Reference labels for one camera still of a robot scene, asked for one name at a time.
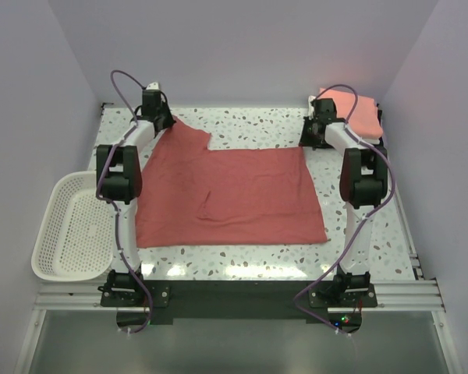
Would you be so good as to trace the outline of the red t-shirt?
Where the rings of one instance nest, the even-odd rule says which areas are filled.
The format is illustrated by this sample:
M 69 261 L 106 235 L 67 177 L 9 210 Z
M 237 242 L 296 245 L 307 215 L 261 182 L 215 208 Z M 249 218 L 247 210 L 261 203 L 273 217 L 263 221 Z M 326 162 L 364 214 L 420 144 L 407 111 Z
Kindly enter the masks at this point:
M 327 241 L 303 149 L 211 150 L 210 140 L 181 121 L 161 135 L 142 171 L 138 247 Z

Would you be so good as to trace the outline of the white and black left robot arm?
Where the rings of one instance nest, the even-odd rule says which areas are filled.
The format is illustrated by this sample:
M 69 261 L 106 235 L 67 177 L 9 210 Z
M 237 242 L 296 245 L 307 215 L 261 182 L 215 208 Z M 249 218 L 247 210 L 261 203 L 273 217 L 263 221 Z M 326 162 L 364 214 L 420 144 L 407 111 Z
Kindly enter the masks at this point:
M 104 307 L 138 307 L 150 300 L 136 240 L 137 199 L 143 189 L 140 152 L 175 123 L 158 83 L 142 90 L 140 111 L 131 114 L 129 129 L 114 144 L 96 149 L 96 197 L 108 204 L 115 220 L 112 269 L 99 287 Z

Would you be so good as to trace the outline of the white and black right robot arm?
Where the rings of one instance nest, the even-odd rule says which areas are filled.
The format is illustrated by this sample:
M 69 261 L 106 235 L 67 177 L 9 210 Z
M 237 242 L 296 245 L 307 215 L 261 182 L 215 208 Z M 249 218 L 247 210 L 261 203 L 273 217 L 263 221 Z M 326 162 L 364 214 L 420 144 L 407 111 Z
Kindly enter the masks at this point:
M 326 273 L 333 278 L 321 280 L 309 290 L 310 305 L 353 307 L 369 297 L 371 285 L 370 246 L 375 213 L 389 201 L 387 151 L 356 134 L 339 117 L 337 103 L 331 98 L 310 96 L 308 115 L 303 118 L 300 145 L 332 148 L 342 156 L 339 193 L 346 205 L 346 237 L 343 254 Z

